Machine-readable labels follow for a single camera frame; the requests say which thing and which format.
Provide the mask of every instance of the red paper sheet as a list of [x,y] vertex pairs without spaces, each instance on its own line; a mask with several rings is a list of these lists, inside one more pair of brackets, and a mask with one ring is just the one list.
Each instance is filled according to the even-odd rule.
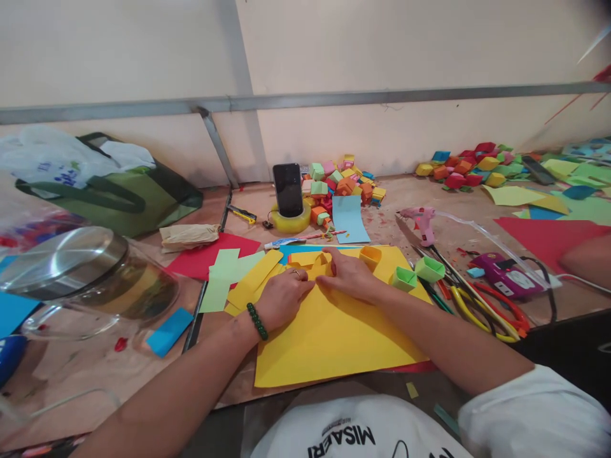
[[567,273],[558,264],[563,254],[588,239],[611,232],[611,227],[599,226],[592,221],[520,218],[499,218],[495,221],[556,274]]
[[191,277],[198,280],[208,280],[209,267],[214,265],[219,250],[239,248],[240,258],[255,254],[261,243],[255,240],[245,239],[237,235],[221,232],[218,240],[211,245],[183,251],[167,267],[171,272]]

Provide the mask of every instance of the t-shirt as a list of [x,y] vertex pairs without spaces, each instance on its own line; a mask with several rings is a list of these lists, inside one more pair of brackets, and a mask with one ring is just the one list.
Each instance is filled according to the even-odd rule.
[[298,406],[252,457],[608,457],[611,417],[550,368],[481,394],[460,410],[461,442],[414,405],[374,394]]

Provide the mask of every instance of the glue gun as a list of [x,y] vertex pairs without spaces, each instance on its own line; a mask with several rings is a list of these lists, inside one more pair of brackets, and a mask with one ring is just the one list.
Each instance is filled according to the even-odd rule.
[[435,217],[435,209],[433,207],[411,207],[398,211],[399,215],[404,218],[411,218],[416,223],[416,228],[420,229],[422,235],[423,247],[430,247],[435,243],[435,235],[431,229],[431,219]]

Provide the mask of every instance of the left hand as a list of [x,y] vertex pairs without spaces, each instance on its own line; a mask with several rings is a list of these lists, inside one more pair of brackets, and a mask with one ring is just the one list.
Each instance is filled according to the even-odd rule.
[[271,332],[295,318],[302,299],[316,283],[307,281],[307,272],[288,269],[269,279],[255,304],[261,322]]

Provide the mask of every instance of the green tote bag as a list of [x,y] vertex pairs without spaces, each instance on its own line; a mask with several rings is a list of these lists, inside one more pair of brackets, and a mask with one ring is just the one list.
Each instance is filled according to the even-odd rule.
[[[117,141],[96,132],[77,137],[92,150],[107,156],[96,144]],[[103,226],[126,237],[168,226],[201,208],[203,195],[179,174],[155,160],[154,169],[138,167],[104,177],[94,176],[84,189],[53,182],[26,183],[15,186],[38,197],[33,190],[47,191],[57,197],[49,202],[77,215],[96,226]]]

